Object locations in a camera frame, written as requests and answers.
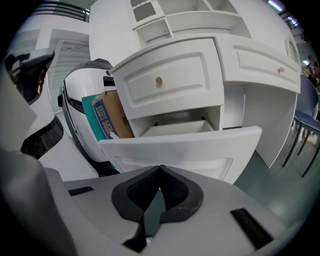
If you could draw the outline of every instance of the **drawer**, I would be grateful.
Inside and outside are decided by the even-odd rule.
[[[128,119],[224,104],[211,38],[152,50],[114,71],[113,78]]]
[[[241,36],[219,35],[214,41],[224,82],[265,84],[300,93],[300,66],[290,57]]]
[[[233,184],[248,164],[262,130],[257,126],[198,133],[100,140],[121,173],[166,165]]]

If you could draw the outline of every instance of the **gray floor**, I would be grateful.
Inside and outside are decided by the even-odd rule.
[[[238,188],[271,210],[287,227],[307,217],[320,192],[320,153],[306,176],[301,177],[316,152],[316,147],[311,143],[307,142],[297,156],[304,141],[302,139],[289,162],[282,168],[294,136],[292,132],[289,134],[270,169],[255,152],[235,182]]]

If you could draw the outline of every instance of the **drawer knob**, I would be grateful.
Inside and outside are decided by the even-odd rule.
[[[163,81],[162,81],[162,78],[160,76],[158,76],[156,79],[155,79],[155,82],[158,84],[158,85],[162,85]]]
[[[278,73],[280,74],[280,72],[285,72],[285,68],[283,66],[278,68]]]

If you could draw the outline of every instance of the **wooden furniture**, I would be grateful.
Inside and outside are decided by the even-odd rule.
[[[100,142],[112,164],[127,172],[162,163],[232,184],[254,150],[270,167],[300,93],[289,28],[274,28],[285,30],[284,50],[275,49],[252,39],[257,28],[238,0],[122,1],[123,32],[140,50],[125,59],[101,54],[116,60],[110,72],[135,138]],[[192,128],[203,120],[212,130]]]

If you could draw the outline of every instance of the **chair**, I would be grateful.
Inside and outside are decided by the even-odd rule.
[[[294,113],[294,120],[299,123],[299,128],[296,133],[293,145],[292,145],[292,147],[289,151],[289,154],[286,157],[282,167],[284,167],[287,164],[290,156],[292,155],[292,153],[296,147],[298,137],[299,137],[299,134],[301,132],[302,127],[307,129],[308,132],[307,132],[307,136],[306,136],[306,138],[305,138],[305,140],[304,140],[304,142],[298,152],[298,155],[300,155],[302,149],[304,148],[310,132],[314,132],[315,134],[320,135],[320,122],[317,120],[314,120],[314,118],[313,118],[313,113],[314,113],[314,110],[318,104],[318,101],[319,101],[319,96],[318,96],[317,91],[314,88],[313,84],[311,83],[311,81],[307,77],[302,75],[301,76],[301,93],[298,95],[295,113]],[[320,149],[320,143],[317,146],[316,152],[315,152],[310,164],[308,165],[307,169],[304,171],[302,177],[304,177],[307,174],[307,172],[309,171],[310,167],[312,166],[313,162],[315,161],[315,159],[317,157],[319,149]]]

